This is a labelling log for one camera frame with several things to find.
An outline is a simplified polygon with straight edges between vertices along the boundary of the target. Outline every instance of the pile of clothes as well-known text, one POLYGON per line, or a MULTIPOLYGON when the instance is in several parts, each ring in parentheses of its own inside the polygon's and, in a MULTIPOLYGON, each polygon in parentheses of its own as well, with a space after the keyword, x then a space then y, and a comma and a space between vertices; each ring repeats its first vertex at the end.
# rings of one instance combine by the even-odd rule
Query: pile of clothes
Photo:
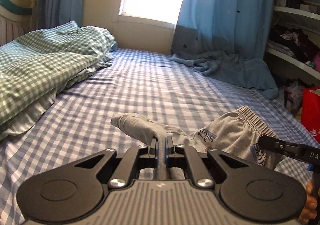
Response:
POLYGON ((320 72, 320 48, 301 29, 275 25, 270 30, 267 45, 320 72))
POLYGON ((278 90, 278 97, 276 100, 283 105, 292 115, 295 116, 296 120, 301 121, 301 110, 302 110, 302 97, 303 90, 309 88, 310 85, 304 83, 298 79, 287 79, 283 81, 277 76, 275 81, 278 90))

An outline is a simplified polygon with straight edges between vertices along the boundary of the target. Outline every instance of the red bag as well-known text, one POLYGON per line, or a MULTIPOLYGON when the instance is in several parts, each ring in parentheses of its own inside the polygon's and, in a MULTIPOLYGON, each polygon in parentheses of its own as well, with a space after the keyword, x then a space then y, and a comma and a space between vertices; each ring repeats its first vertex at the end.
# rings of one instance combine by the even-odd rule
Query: red bag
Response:
POLYGON ((320 143, 320 96, 310 92, 320 87, 306 88, 302 97, 301 124, 320 143))

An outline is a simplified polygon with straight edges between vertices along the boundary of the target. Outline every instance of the black robotic claw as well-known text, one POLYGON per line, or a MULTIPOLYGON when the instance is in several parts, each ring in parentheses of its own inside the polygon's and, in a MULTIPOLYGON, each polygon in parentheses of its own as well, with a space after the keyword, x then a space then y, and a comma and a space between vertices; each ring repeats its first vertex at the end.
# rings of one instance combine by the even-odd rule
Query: black robotic claw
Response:
MULTIPOLYGON (((312 171, 313 192, 312 196, 318 198, 320 188, 320 149, 307 146, 304 144, 294 144, 285 142, 269 136, 259 138, 258 144, 261 148, 267 149, 284 156, 305 162, 309 164, 308 170, 312 171)), ((316 208, 317 213, 320 213, 320 204, 316 208)), ((320 215, 315 219, 310 220, 308 225, 320 225, 320 215)))
POLYGON ((299 224, 306 201, 293 178, 223 151, 157 140, 124 154, 109 148, 31 177, 17 202, 28 225, 36 224, 299 224), (143 168, 184 170, 185 180, 138 180, 143 168))

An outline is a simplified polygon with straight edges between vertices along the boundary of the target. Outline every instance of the green gingham pillow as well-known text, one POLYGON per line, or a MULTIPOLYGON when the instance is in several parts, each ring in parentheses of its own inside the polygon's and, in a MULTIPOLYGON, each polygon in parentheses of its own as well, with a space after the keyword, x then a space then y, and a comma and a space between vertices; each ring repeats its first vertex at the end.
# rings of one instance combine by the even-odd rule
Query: green gingham pillow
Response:
POLYGON ((115 45, 108 30, 79 28, 71 21, 27 33, 0 47, 0 132, 47 92, 109 66, 111 56, 106 53, 115 45))

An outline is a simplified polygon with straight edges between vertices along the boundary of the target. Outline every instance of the blue checkered bed sheet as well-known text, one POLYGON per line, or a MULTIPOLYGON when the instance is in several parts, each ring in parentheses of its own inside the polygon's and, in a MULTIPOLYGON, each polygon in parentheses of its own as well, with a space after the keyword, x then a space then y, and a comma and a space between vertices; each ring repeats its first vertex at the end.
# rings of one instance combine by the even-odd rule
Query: blue checkered bed sheet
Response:
MULTIPOLYGON (((116 113, 136 112, 191 133, 247 105, 279 139, 317 146, 284 107, 254 89, 205 77, 163 54, 122 49, 112 55, 111 67, 60 93, 32 130, 0 144, 0 224, 24 221, 15 195, 29 177, 105 148, 125 152, 140 144, 110 124, 116 113)), ((292 159, 276 170, 303 184, 311 178, 306 164, 292 159)))

